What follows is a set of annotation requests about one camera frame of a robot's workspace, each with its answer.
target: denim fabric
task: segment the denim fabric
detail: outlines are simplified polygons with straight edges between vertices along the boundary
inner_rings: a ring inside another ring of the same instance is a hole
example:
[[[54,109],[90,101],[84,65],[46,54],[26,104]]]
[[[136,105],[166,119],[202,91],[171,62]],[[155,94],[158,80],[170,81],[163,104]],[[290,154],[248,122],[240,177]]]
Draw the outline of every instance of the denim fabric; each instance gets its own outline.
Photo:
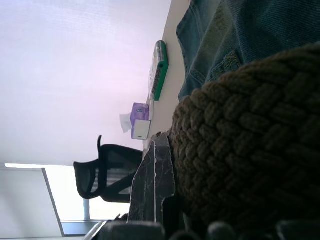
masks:
[[[254,60],[320,40],[320,0],[192,0],[177,27],[179,100]]]

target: green book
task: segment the green book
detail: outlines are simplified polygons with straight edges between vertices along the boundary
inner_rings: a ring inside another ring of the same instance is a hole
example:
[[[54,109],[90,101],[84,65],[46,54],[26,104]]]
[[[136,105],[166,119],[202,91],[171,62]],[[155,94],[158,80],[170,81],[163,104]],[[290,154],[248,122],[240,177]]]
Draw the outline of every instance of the green book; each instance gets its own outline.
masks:
[[[164,41],[155,44],[149,75],[149,98],[159,101],[168,71],[167,47]]]

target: tissue box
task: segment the tissue box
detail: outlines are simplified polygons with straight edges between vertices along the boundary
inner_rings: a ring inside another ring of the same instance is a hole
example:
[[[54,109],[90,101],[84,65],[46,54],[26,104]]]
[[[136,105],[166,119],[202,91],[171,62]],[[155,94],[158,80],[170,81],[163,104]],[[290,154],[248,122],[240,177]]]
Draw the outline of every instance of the tissue box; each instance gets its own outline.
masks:
[[[149,114],[150,110],[147,104],[137,102],[133,104],[130,116],[132,139],[146,140],[148,138],[151,124]]]

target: woven texture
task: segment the woven texture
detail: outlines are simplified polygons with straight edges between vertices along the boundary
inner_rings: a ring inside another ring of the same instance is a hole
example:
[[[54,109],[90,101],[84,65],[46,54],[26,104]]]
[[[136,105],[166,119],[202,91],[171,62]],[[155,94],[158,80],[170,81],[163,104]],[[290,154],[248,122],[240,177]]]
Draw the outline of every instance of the woven texture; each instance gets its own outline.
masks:
[[[320,46],[253,62],[184,98],[171,128],[193,221],[236,229],[320,216]]]

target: mesh chair back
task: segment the mesh chair back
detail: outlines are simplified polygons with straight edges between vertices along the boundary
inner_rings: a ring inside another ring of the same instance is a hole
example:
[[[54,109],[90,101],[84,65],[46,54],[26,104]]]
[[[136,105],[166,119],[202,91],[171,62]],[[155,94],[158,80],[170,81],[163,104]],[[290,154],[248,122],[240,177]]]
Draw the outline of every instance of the mesh chair back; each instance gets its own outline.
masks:
[[[107,202],[129,203],[132,181],[143,153],[115,144],[101,146],[101,136],[97,145],[97,160],[73,164],[80,196],[84,199],[101,196]]]

